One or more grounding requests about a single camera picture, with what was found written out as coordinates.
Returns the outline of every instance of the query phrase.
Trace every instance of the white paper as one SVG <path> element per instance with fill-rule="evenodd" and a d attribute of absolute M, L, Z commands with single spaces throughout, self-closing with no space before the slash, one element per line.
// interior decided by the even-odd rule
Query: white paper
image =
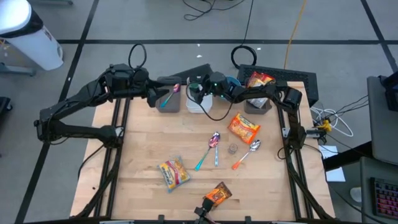
<path fill-rule="evenodd" d="M 337 147 L 336 146 L 319 146 L 319 150 L 322 153 L 322 157 L 324 159 L 329 158 L 337 154 Z M 330 170 L 326 172 L 326 180 L 328 182 L 346 182 L 344 177 L 343 168 L 339 167 L 334 170 Z"/>

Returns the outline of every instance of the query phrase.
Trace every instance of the computer monitor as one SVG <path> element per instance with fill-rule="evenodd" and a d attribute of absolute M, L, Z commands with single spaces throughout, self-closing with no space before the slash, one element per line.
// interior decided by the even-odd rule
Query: computer monitor
<path fill-rule="evenodd" d="M 387 78 L 382 78 L 381 83 L 386 89 L 386 100 L 389 110 L 398 111 L 398 72 Z"/>

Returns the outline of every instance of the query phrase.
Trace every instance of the yellow clamp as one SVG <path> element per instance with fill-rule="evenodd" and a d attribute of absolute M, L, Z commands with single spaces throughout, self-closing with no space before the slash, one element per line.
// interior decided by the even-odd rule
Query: yellow clamp
<path fill-rule="evenodd" d="M 323 124 L 320 126 L 317 126 L 317 128 L 324 129 L 326 132 L 331 132 L 331 125 L 328 119 L 323 120 Z"/>

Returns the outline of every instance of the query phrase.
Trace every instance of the orange spoon handle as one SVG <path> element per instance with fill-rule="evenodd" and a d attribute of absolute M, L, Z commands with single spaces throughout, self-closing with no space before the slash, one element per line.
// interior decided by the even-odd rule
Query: orange spoon handle
<path fill-rule="evenodd" d="M 244 160 L 244 158 L 246 158 L 246 156 L 249 155 L 250 152 L 247 152 L 242 159 L 240 159 L 238 162 L 236 162 L 233 166 L 232 166 L 232 170 L 236 170 L 238 168 L 238 166 L 242 163 L 242 161 Z"/>

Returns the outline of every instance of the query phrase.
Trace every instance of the wooden table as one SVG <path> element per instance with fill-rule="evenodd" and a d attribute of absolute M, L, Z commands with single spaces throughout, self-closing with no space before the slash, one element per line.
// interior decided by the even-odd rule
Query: wooden table
<path fill-rule="evenodd" d="M 305 128 L 312 127 L 303 84 L 292 82 L 289 85 L 303 93 L 300 106 L 302 125 Z M 286 164 L 276 156 L 278 149 L 282 147 L 276 107 L 272 104 L 273 109 L 265 115 L 254 115 L 244 113 L 242 103 L 236 104 L 224 120 L 215 122 L 204 114 L 189 113 L 185 100 L 183 89 L 179 113 L 159 113 L 155 108 L 148 107 L 146 100 L 140 98 L 131 101 L 112 219 L 156 220 L 158 215 L 163 214 L 166 220 L 194 220 L 198 216 L 193 210 L 201 206 L 202 197 L 223 181 L 233 196 L 211 211 L 215 220 L 243 221 L 247 215 L 254 221 L 295 220 Z M 226 113 L 228 106 L 228 102 L 214 98 L 210 115 L 220 118 Z M 93 126 L 110 124 L 113 108 L 111 103 L 97 107 Z M 262 144 L 237 170 L 232 170 L 231 166 L 249 149 L 247 144 L 227 129 L 237 112 L 261 125 L 256 138 Z M 201 169 L 196 172 L 194 168 L 208 149 L 208 140 L 215 131 L 221 134 L 219 166 L 214 165 L 215 152 L 212 149 Z M 231 143 L 238 145 L 238 151 L 233 156 L 227 152 Z M 318 147 L 314 139 L 308 139 L 305 143 Z M 85 157 L 100 145 L 98 140 L 89 140 Z M 80 212 L 98 188 L 104 151 L 92 158 L 82 169 L 71 215 Z M 157 165 L 173 156 L 182 157 L 192 179 L 168 194 Z M 309 190 L 325 211 L 334 216 L 320 153 L 304 146 L 302 157 Z M 305 207 L 300 190 L 298 196 L 304 217 Z M 108 192 L 104 194 L 102 214 L 105 213 L 107 201 Z"/>

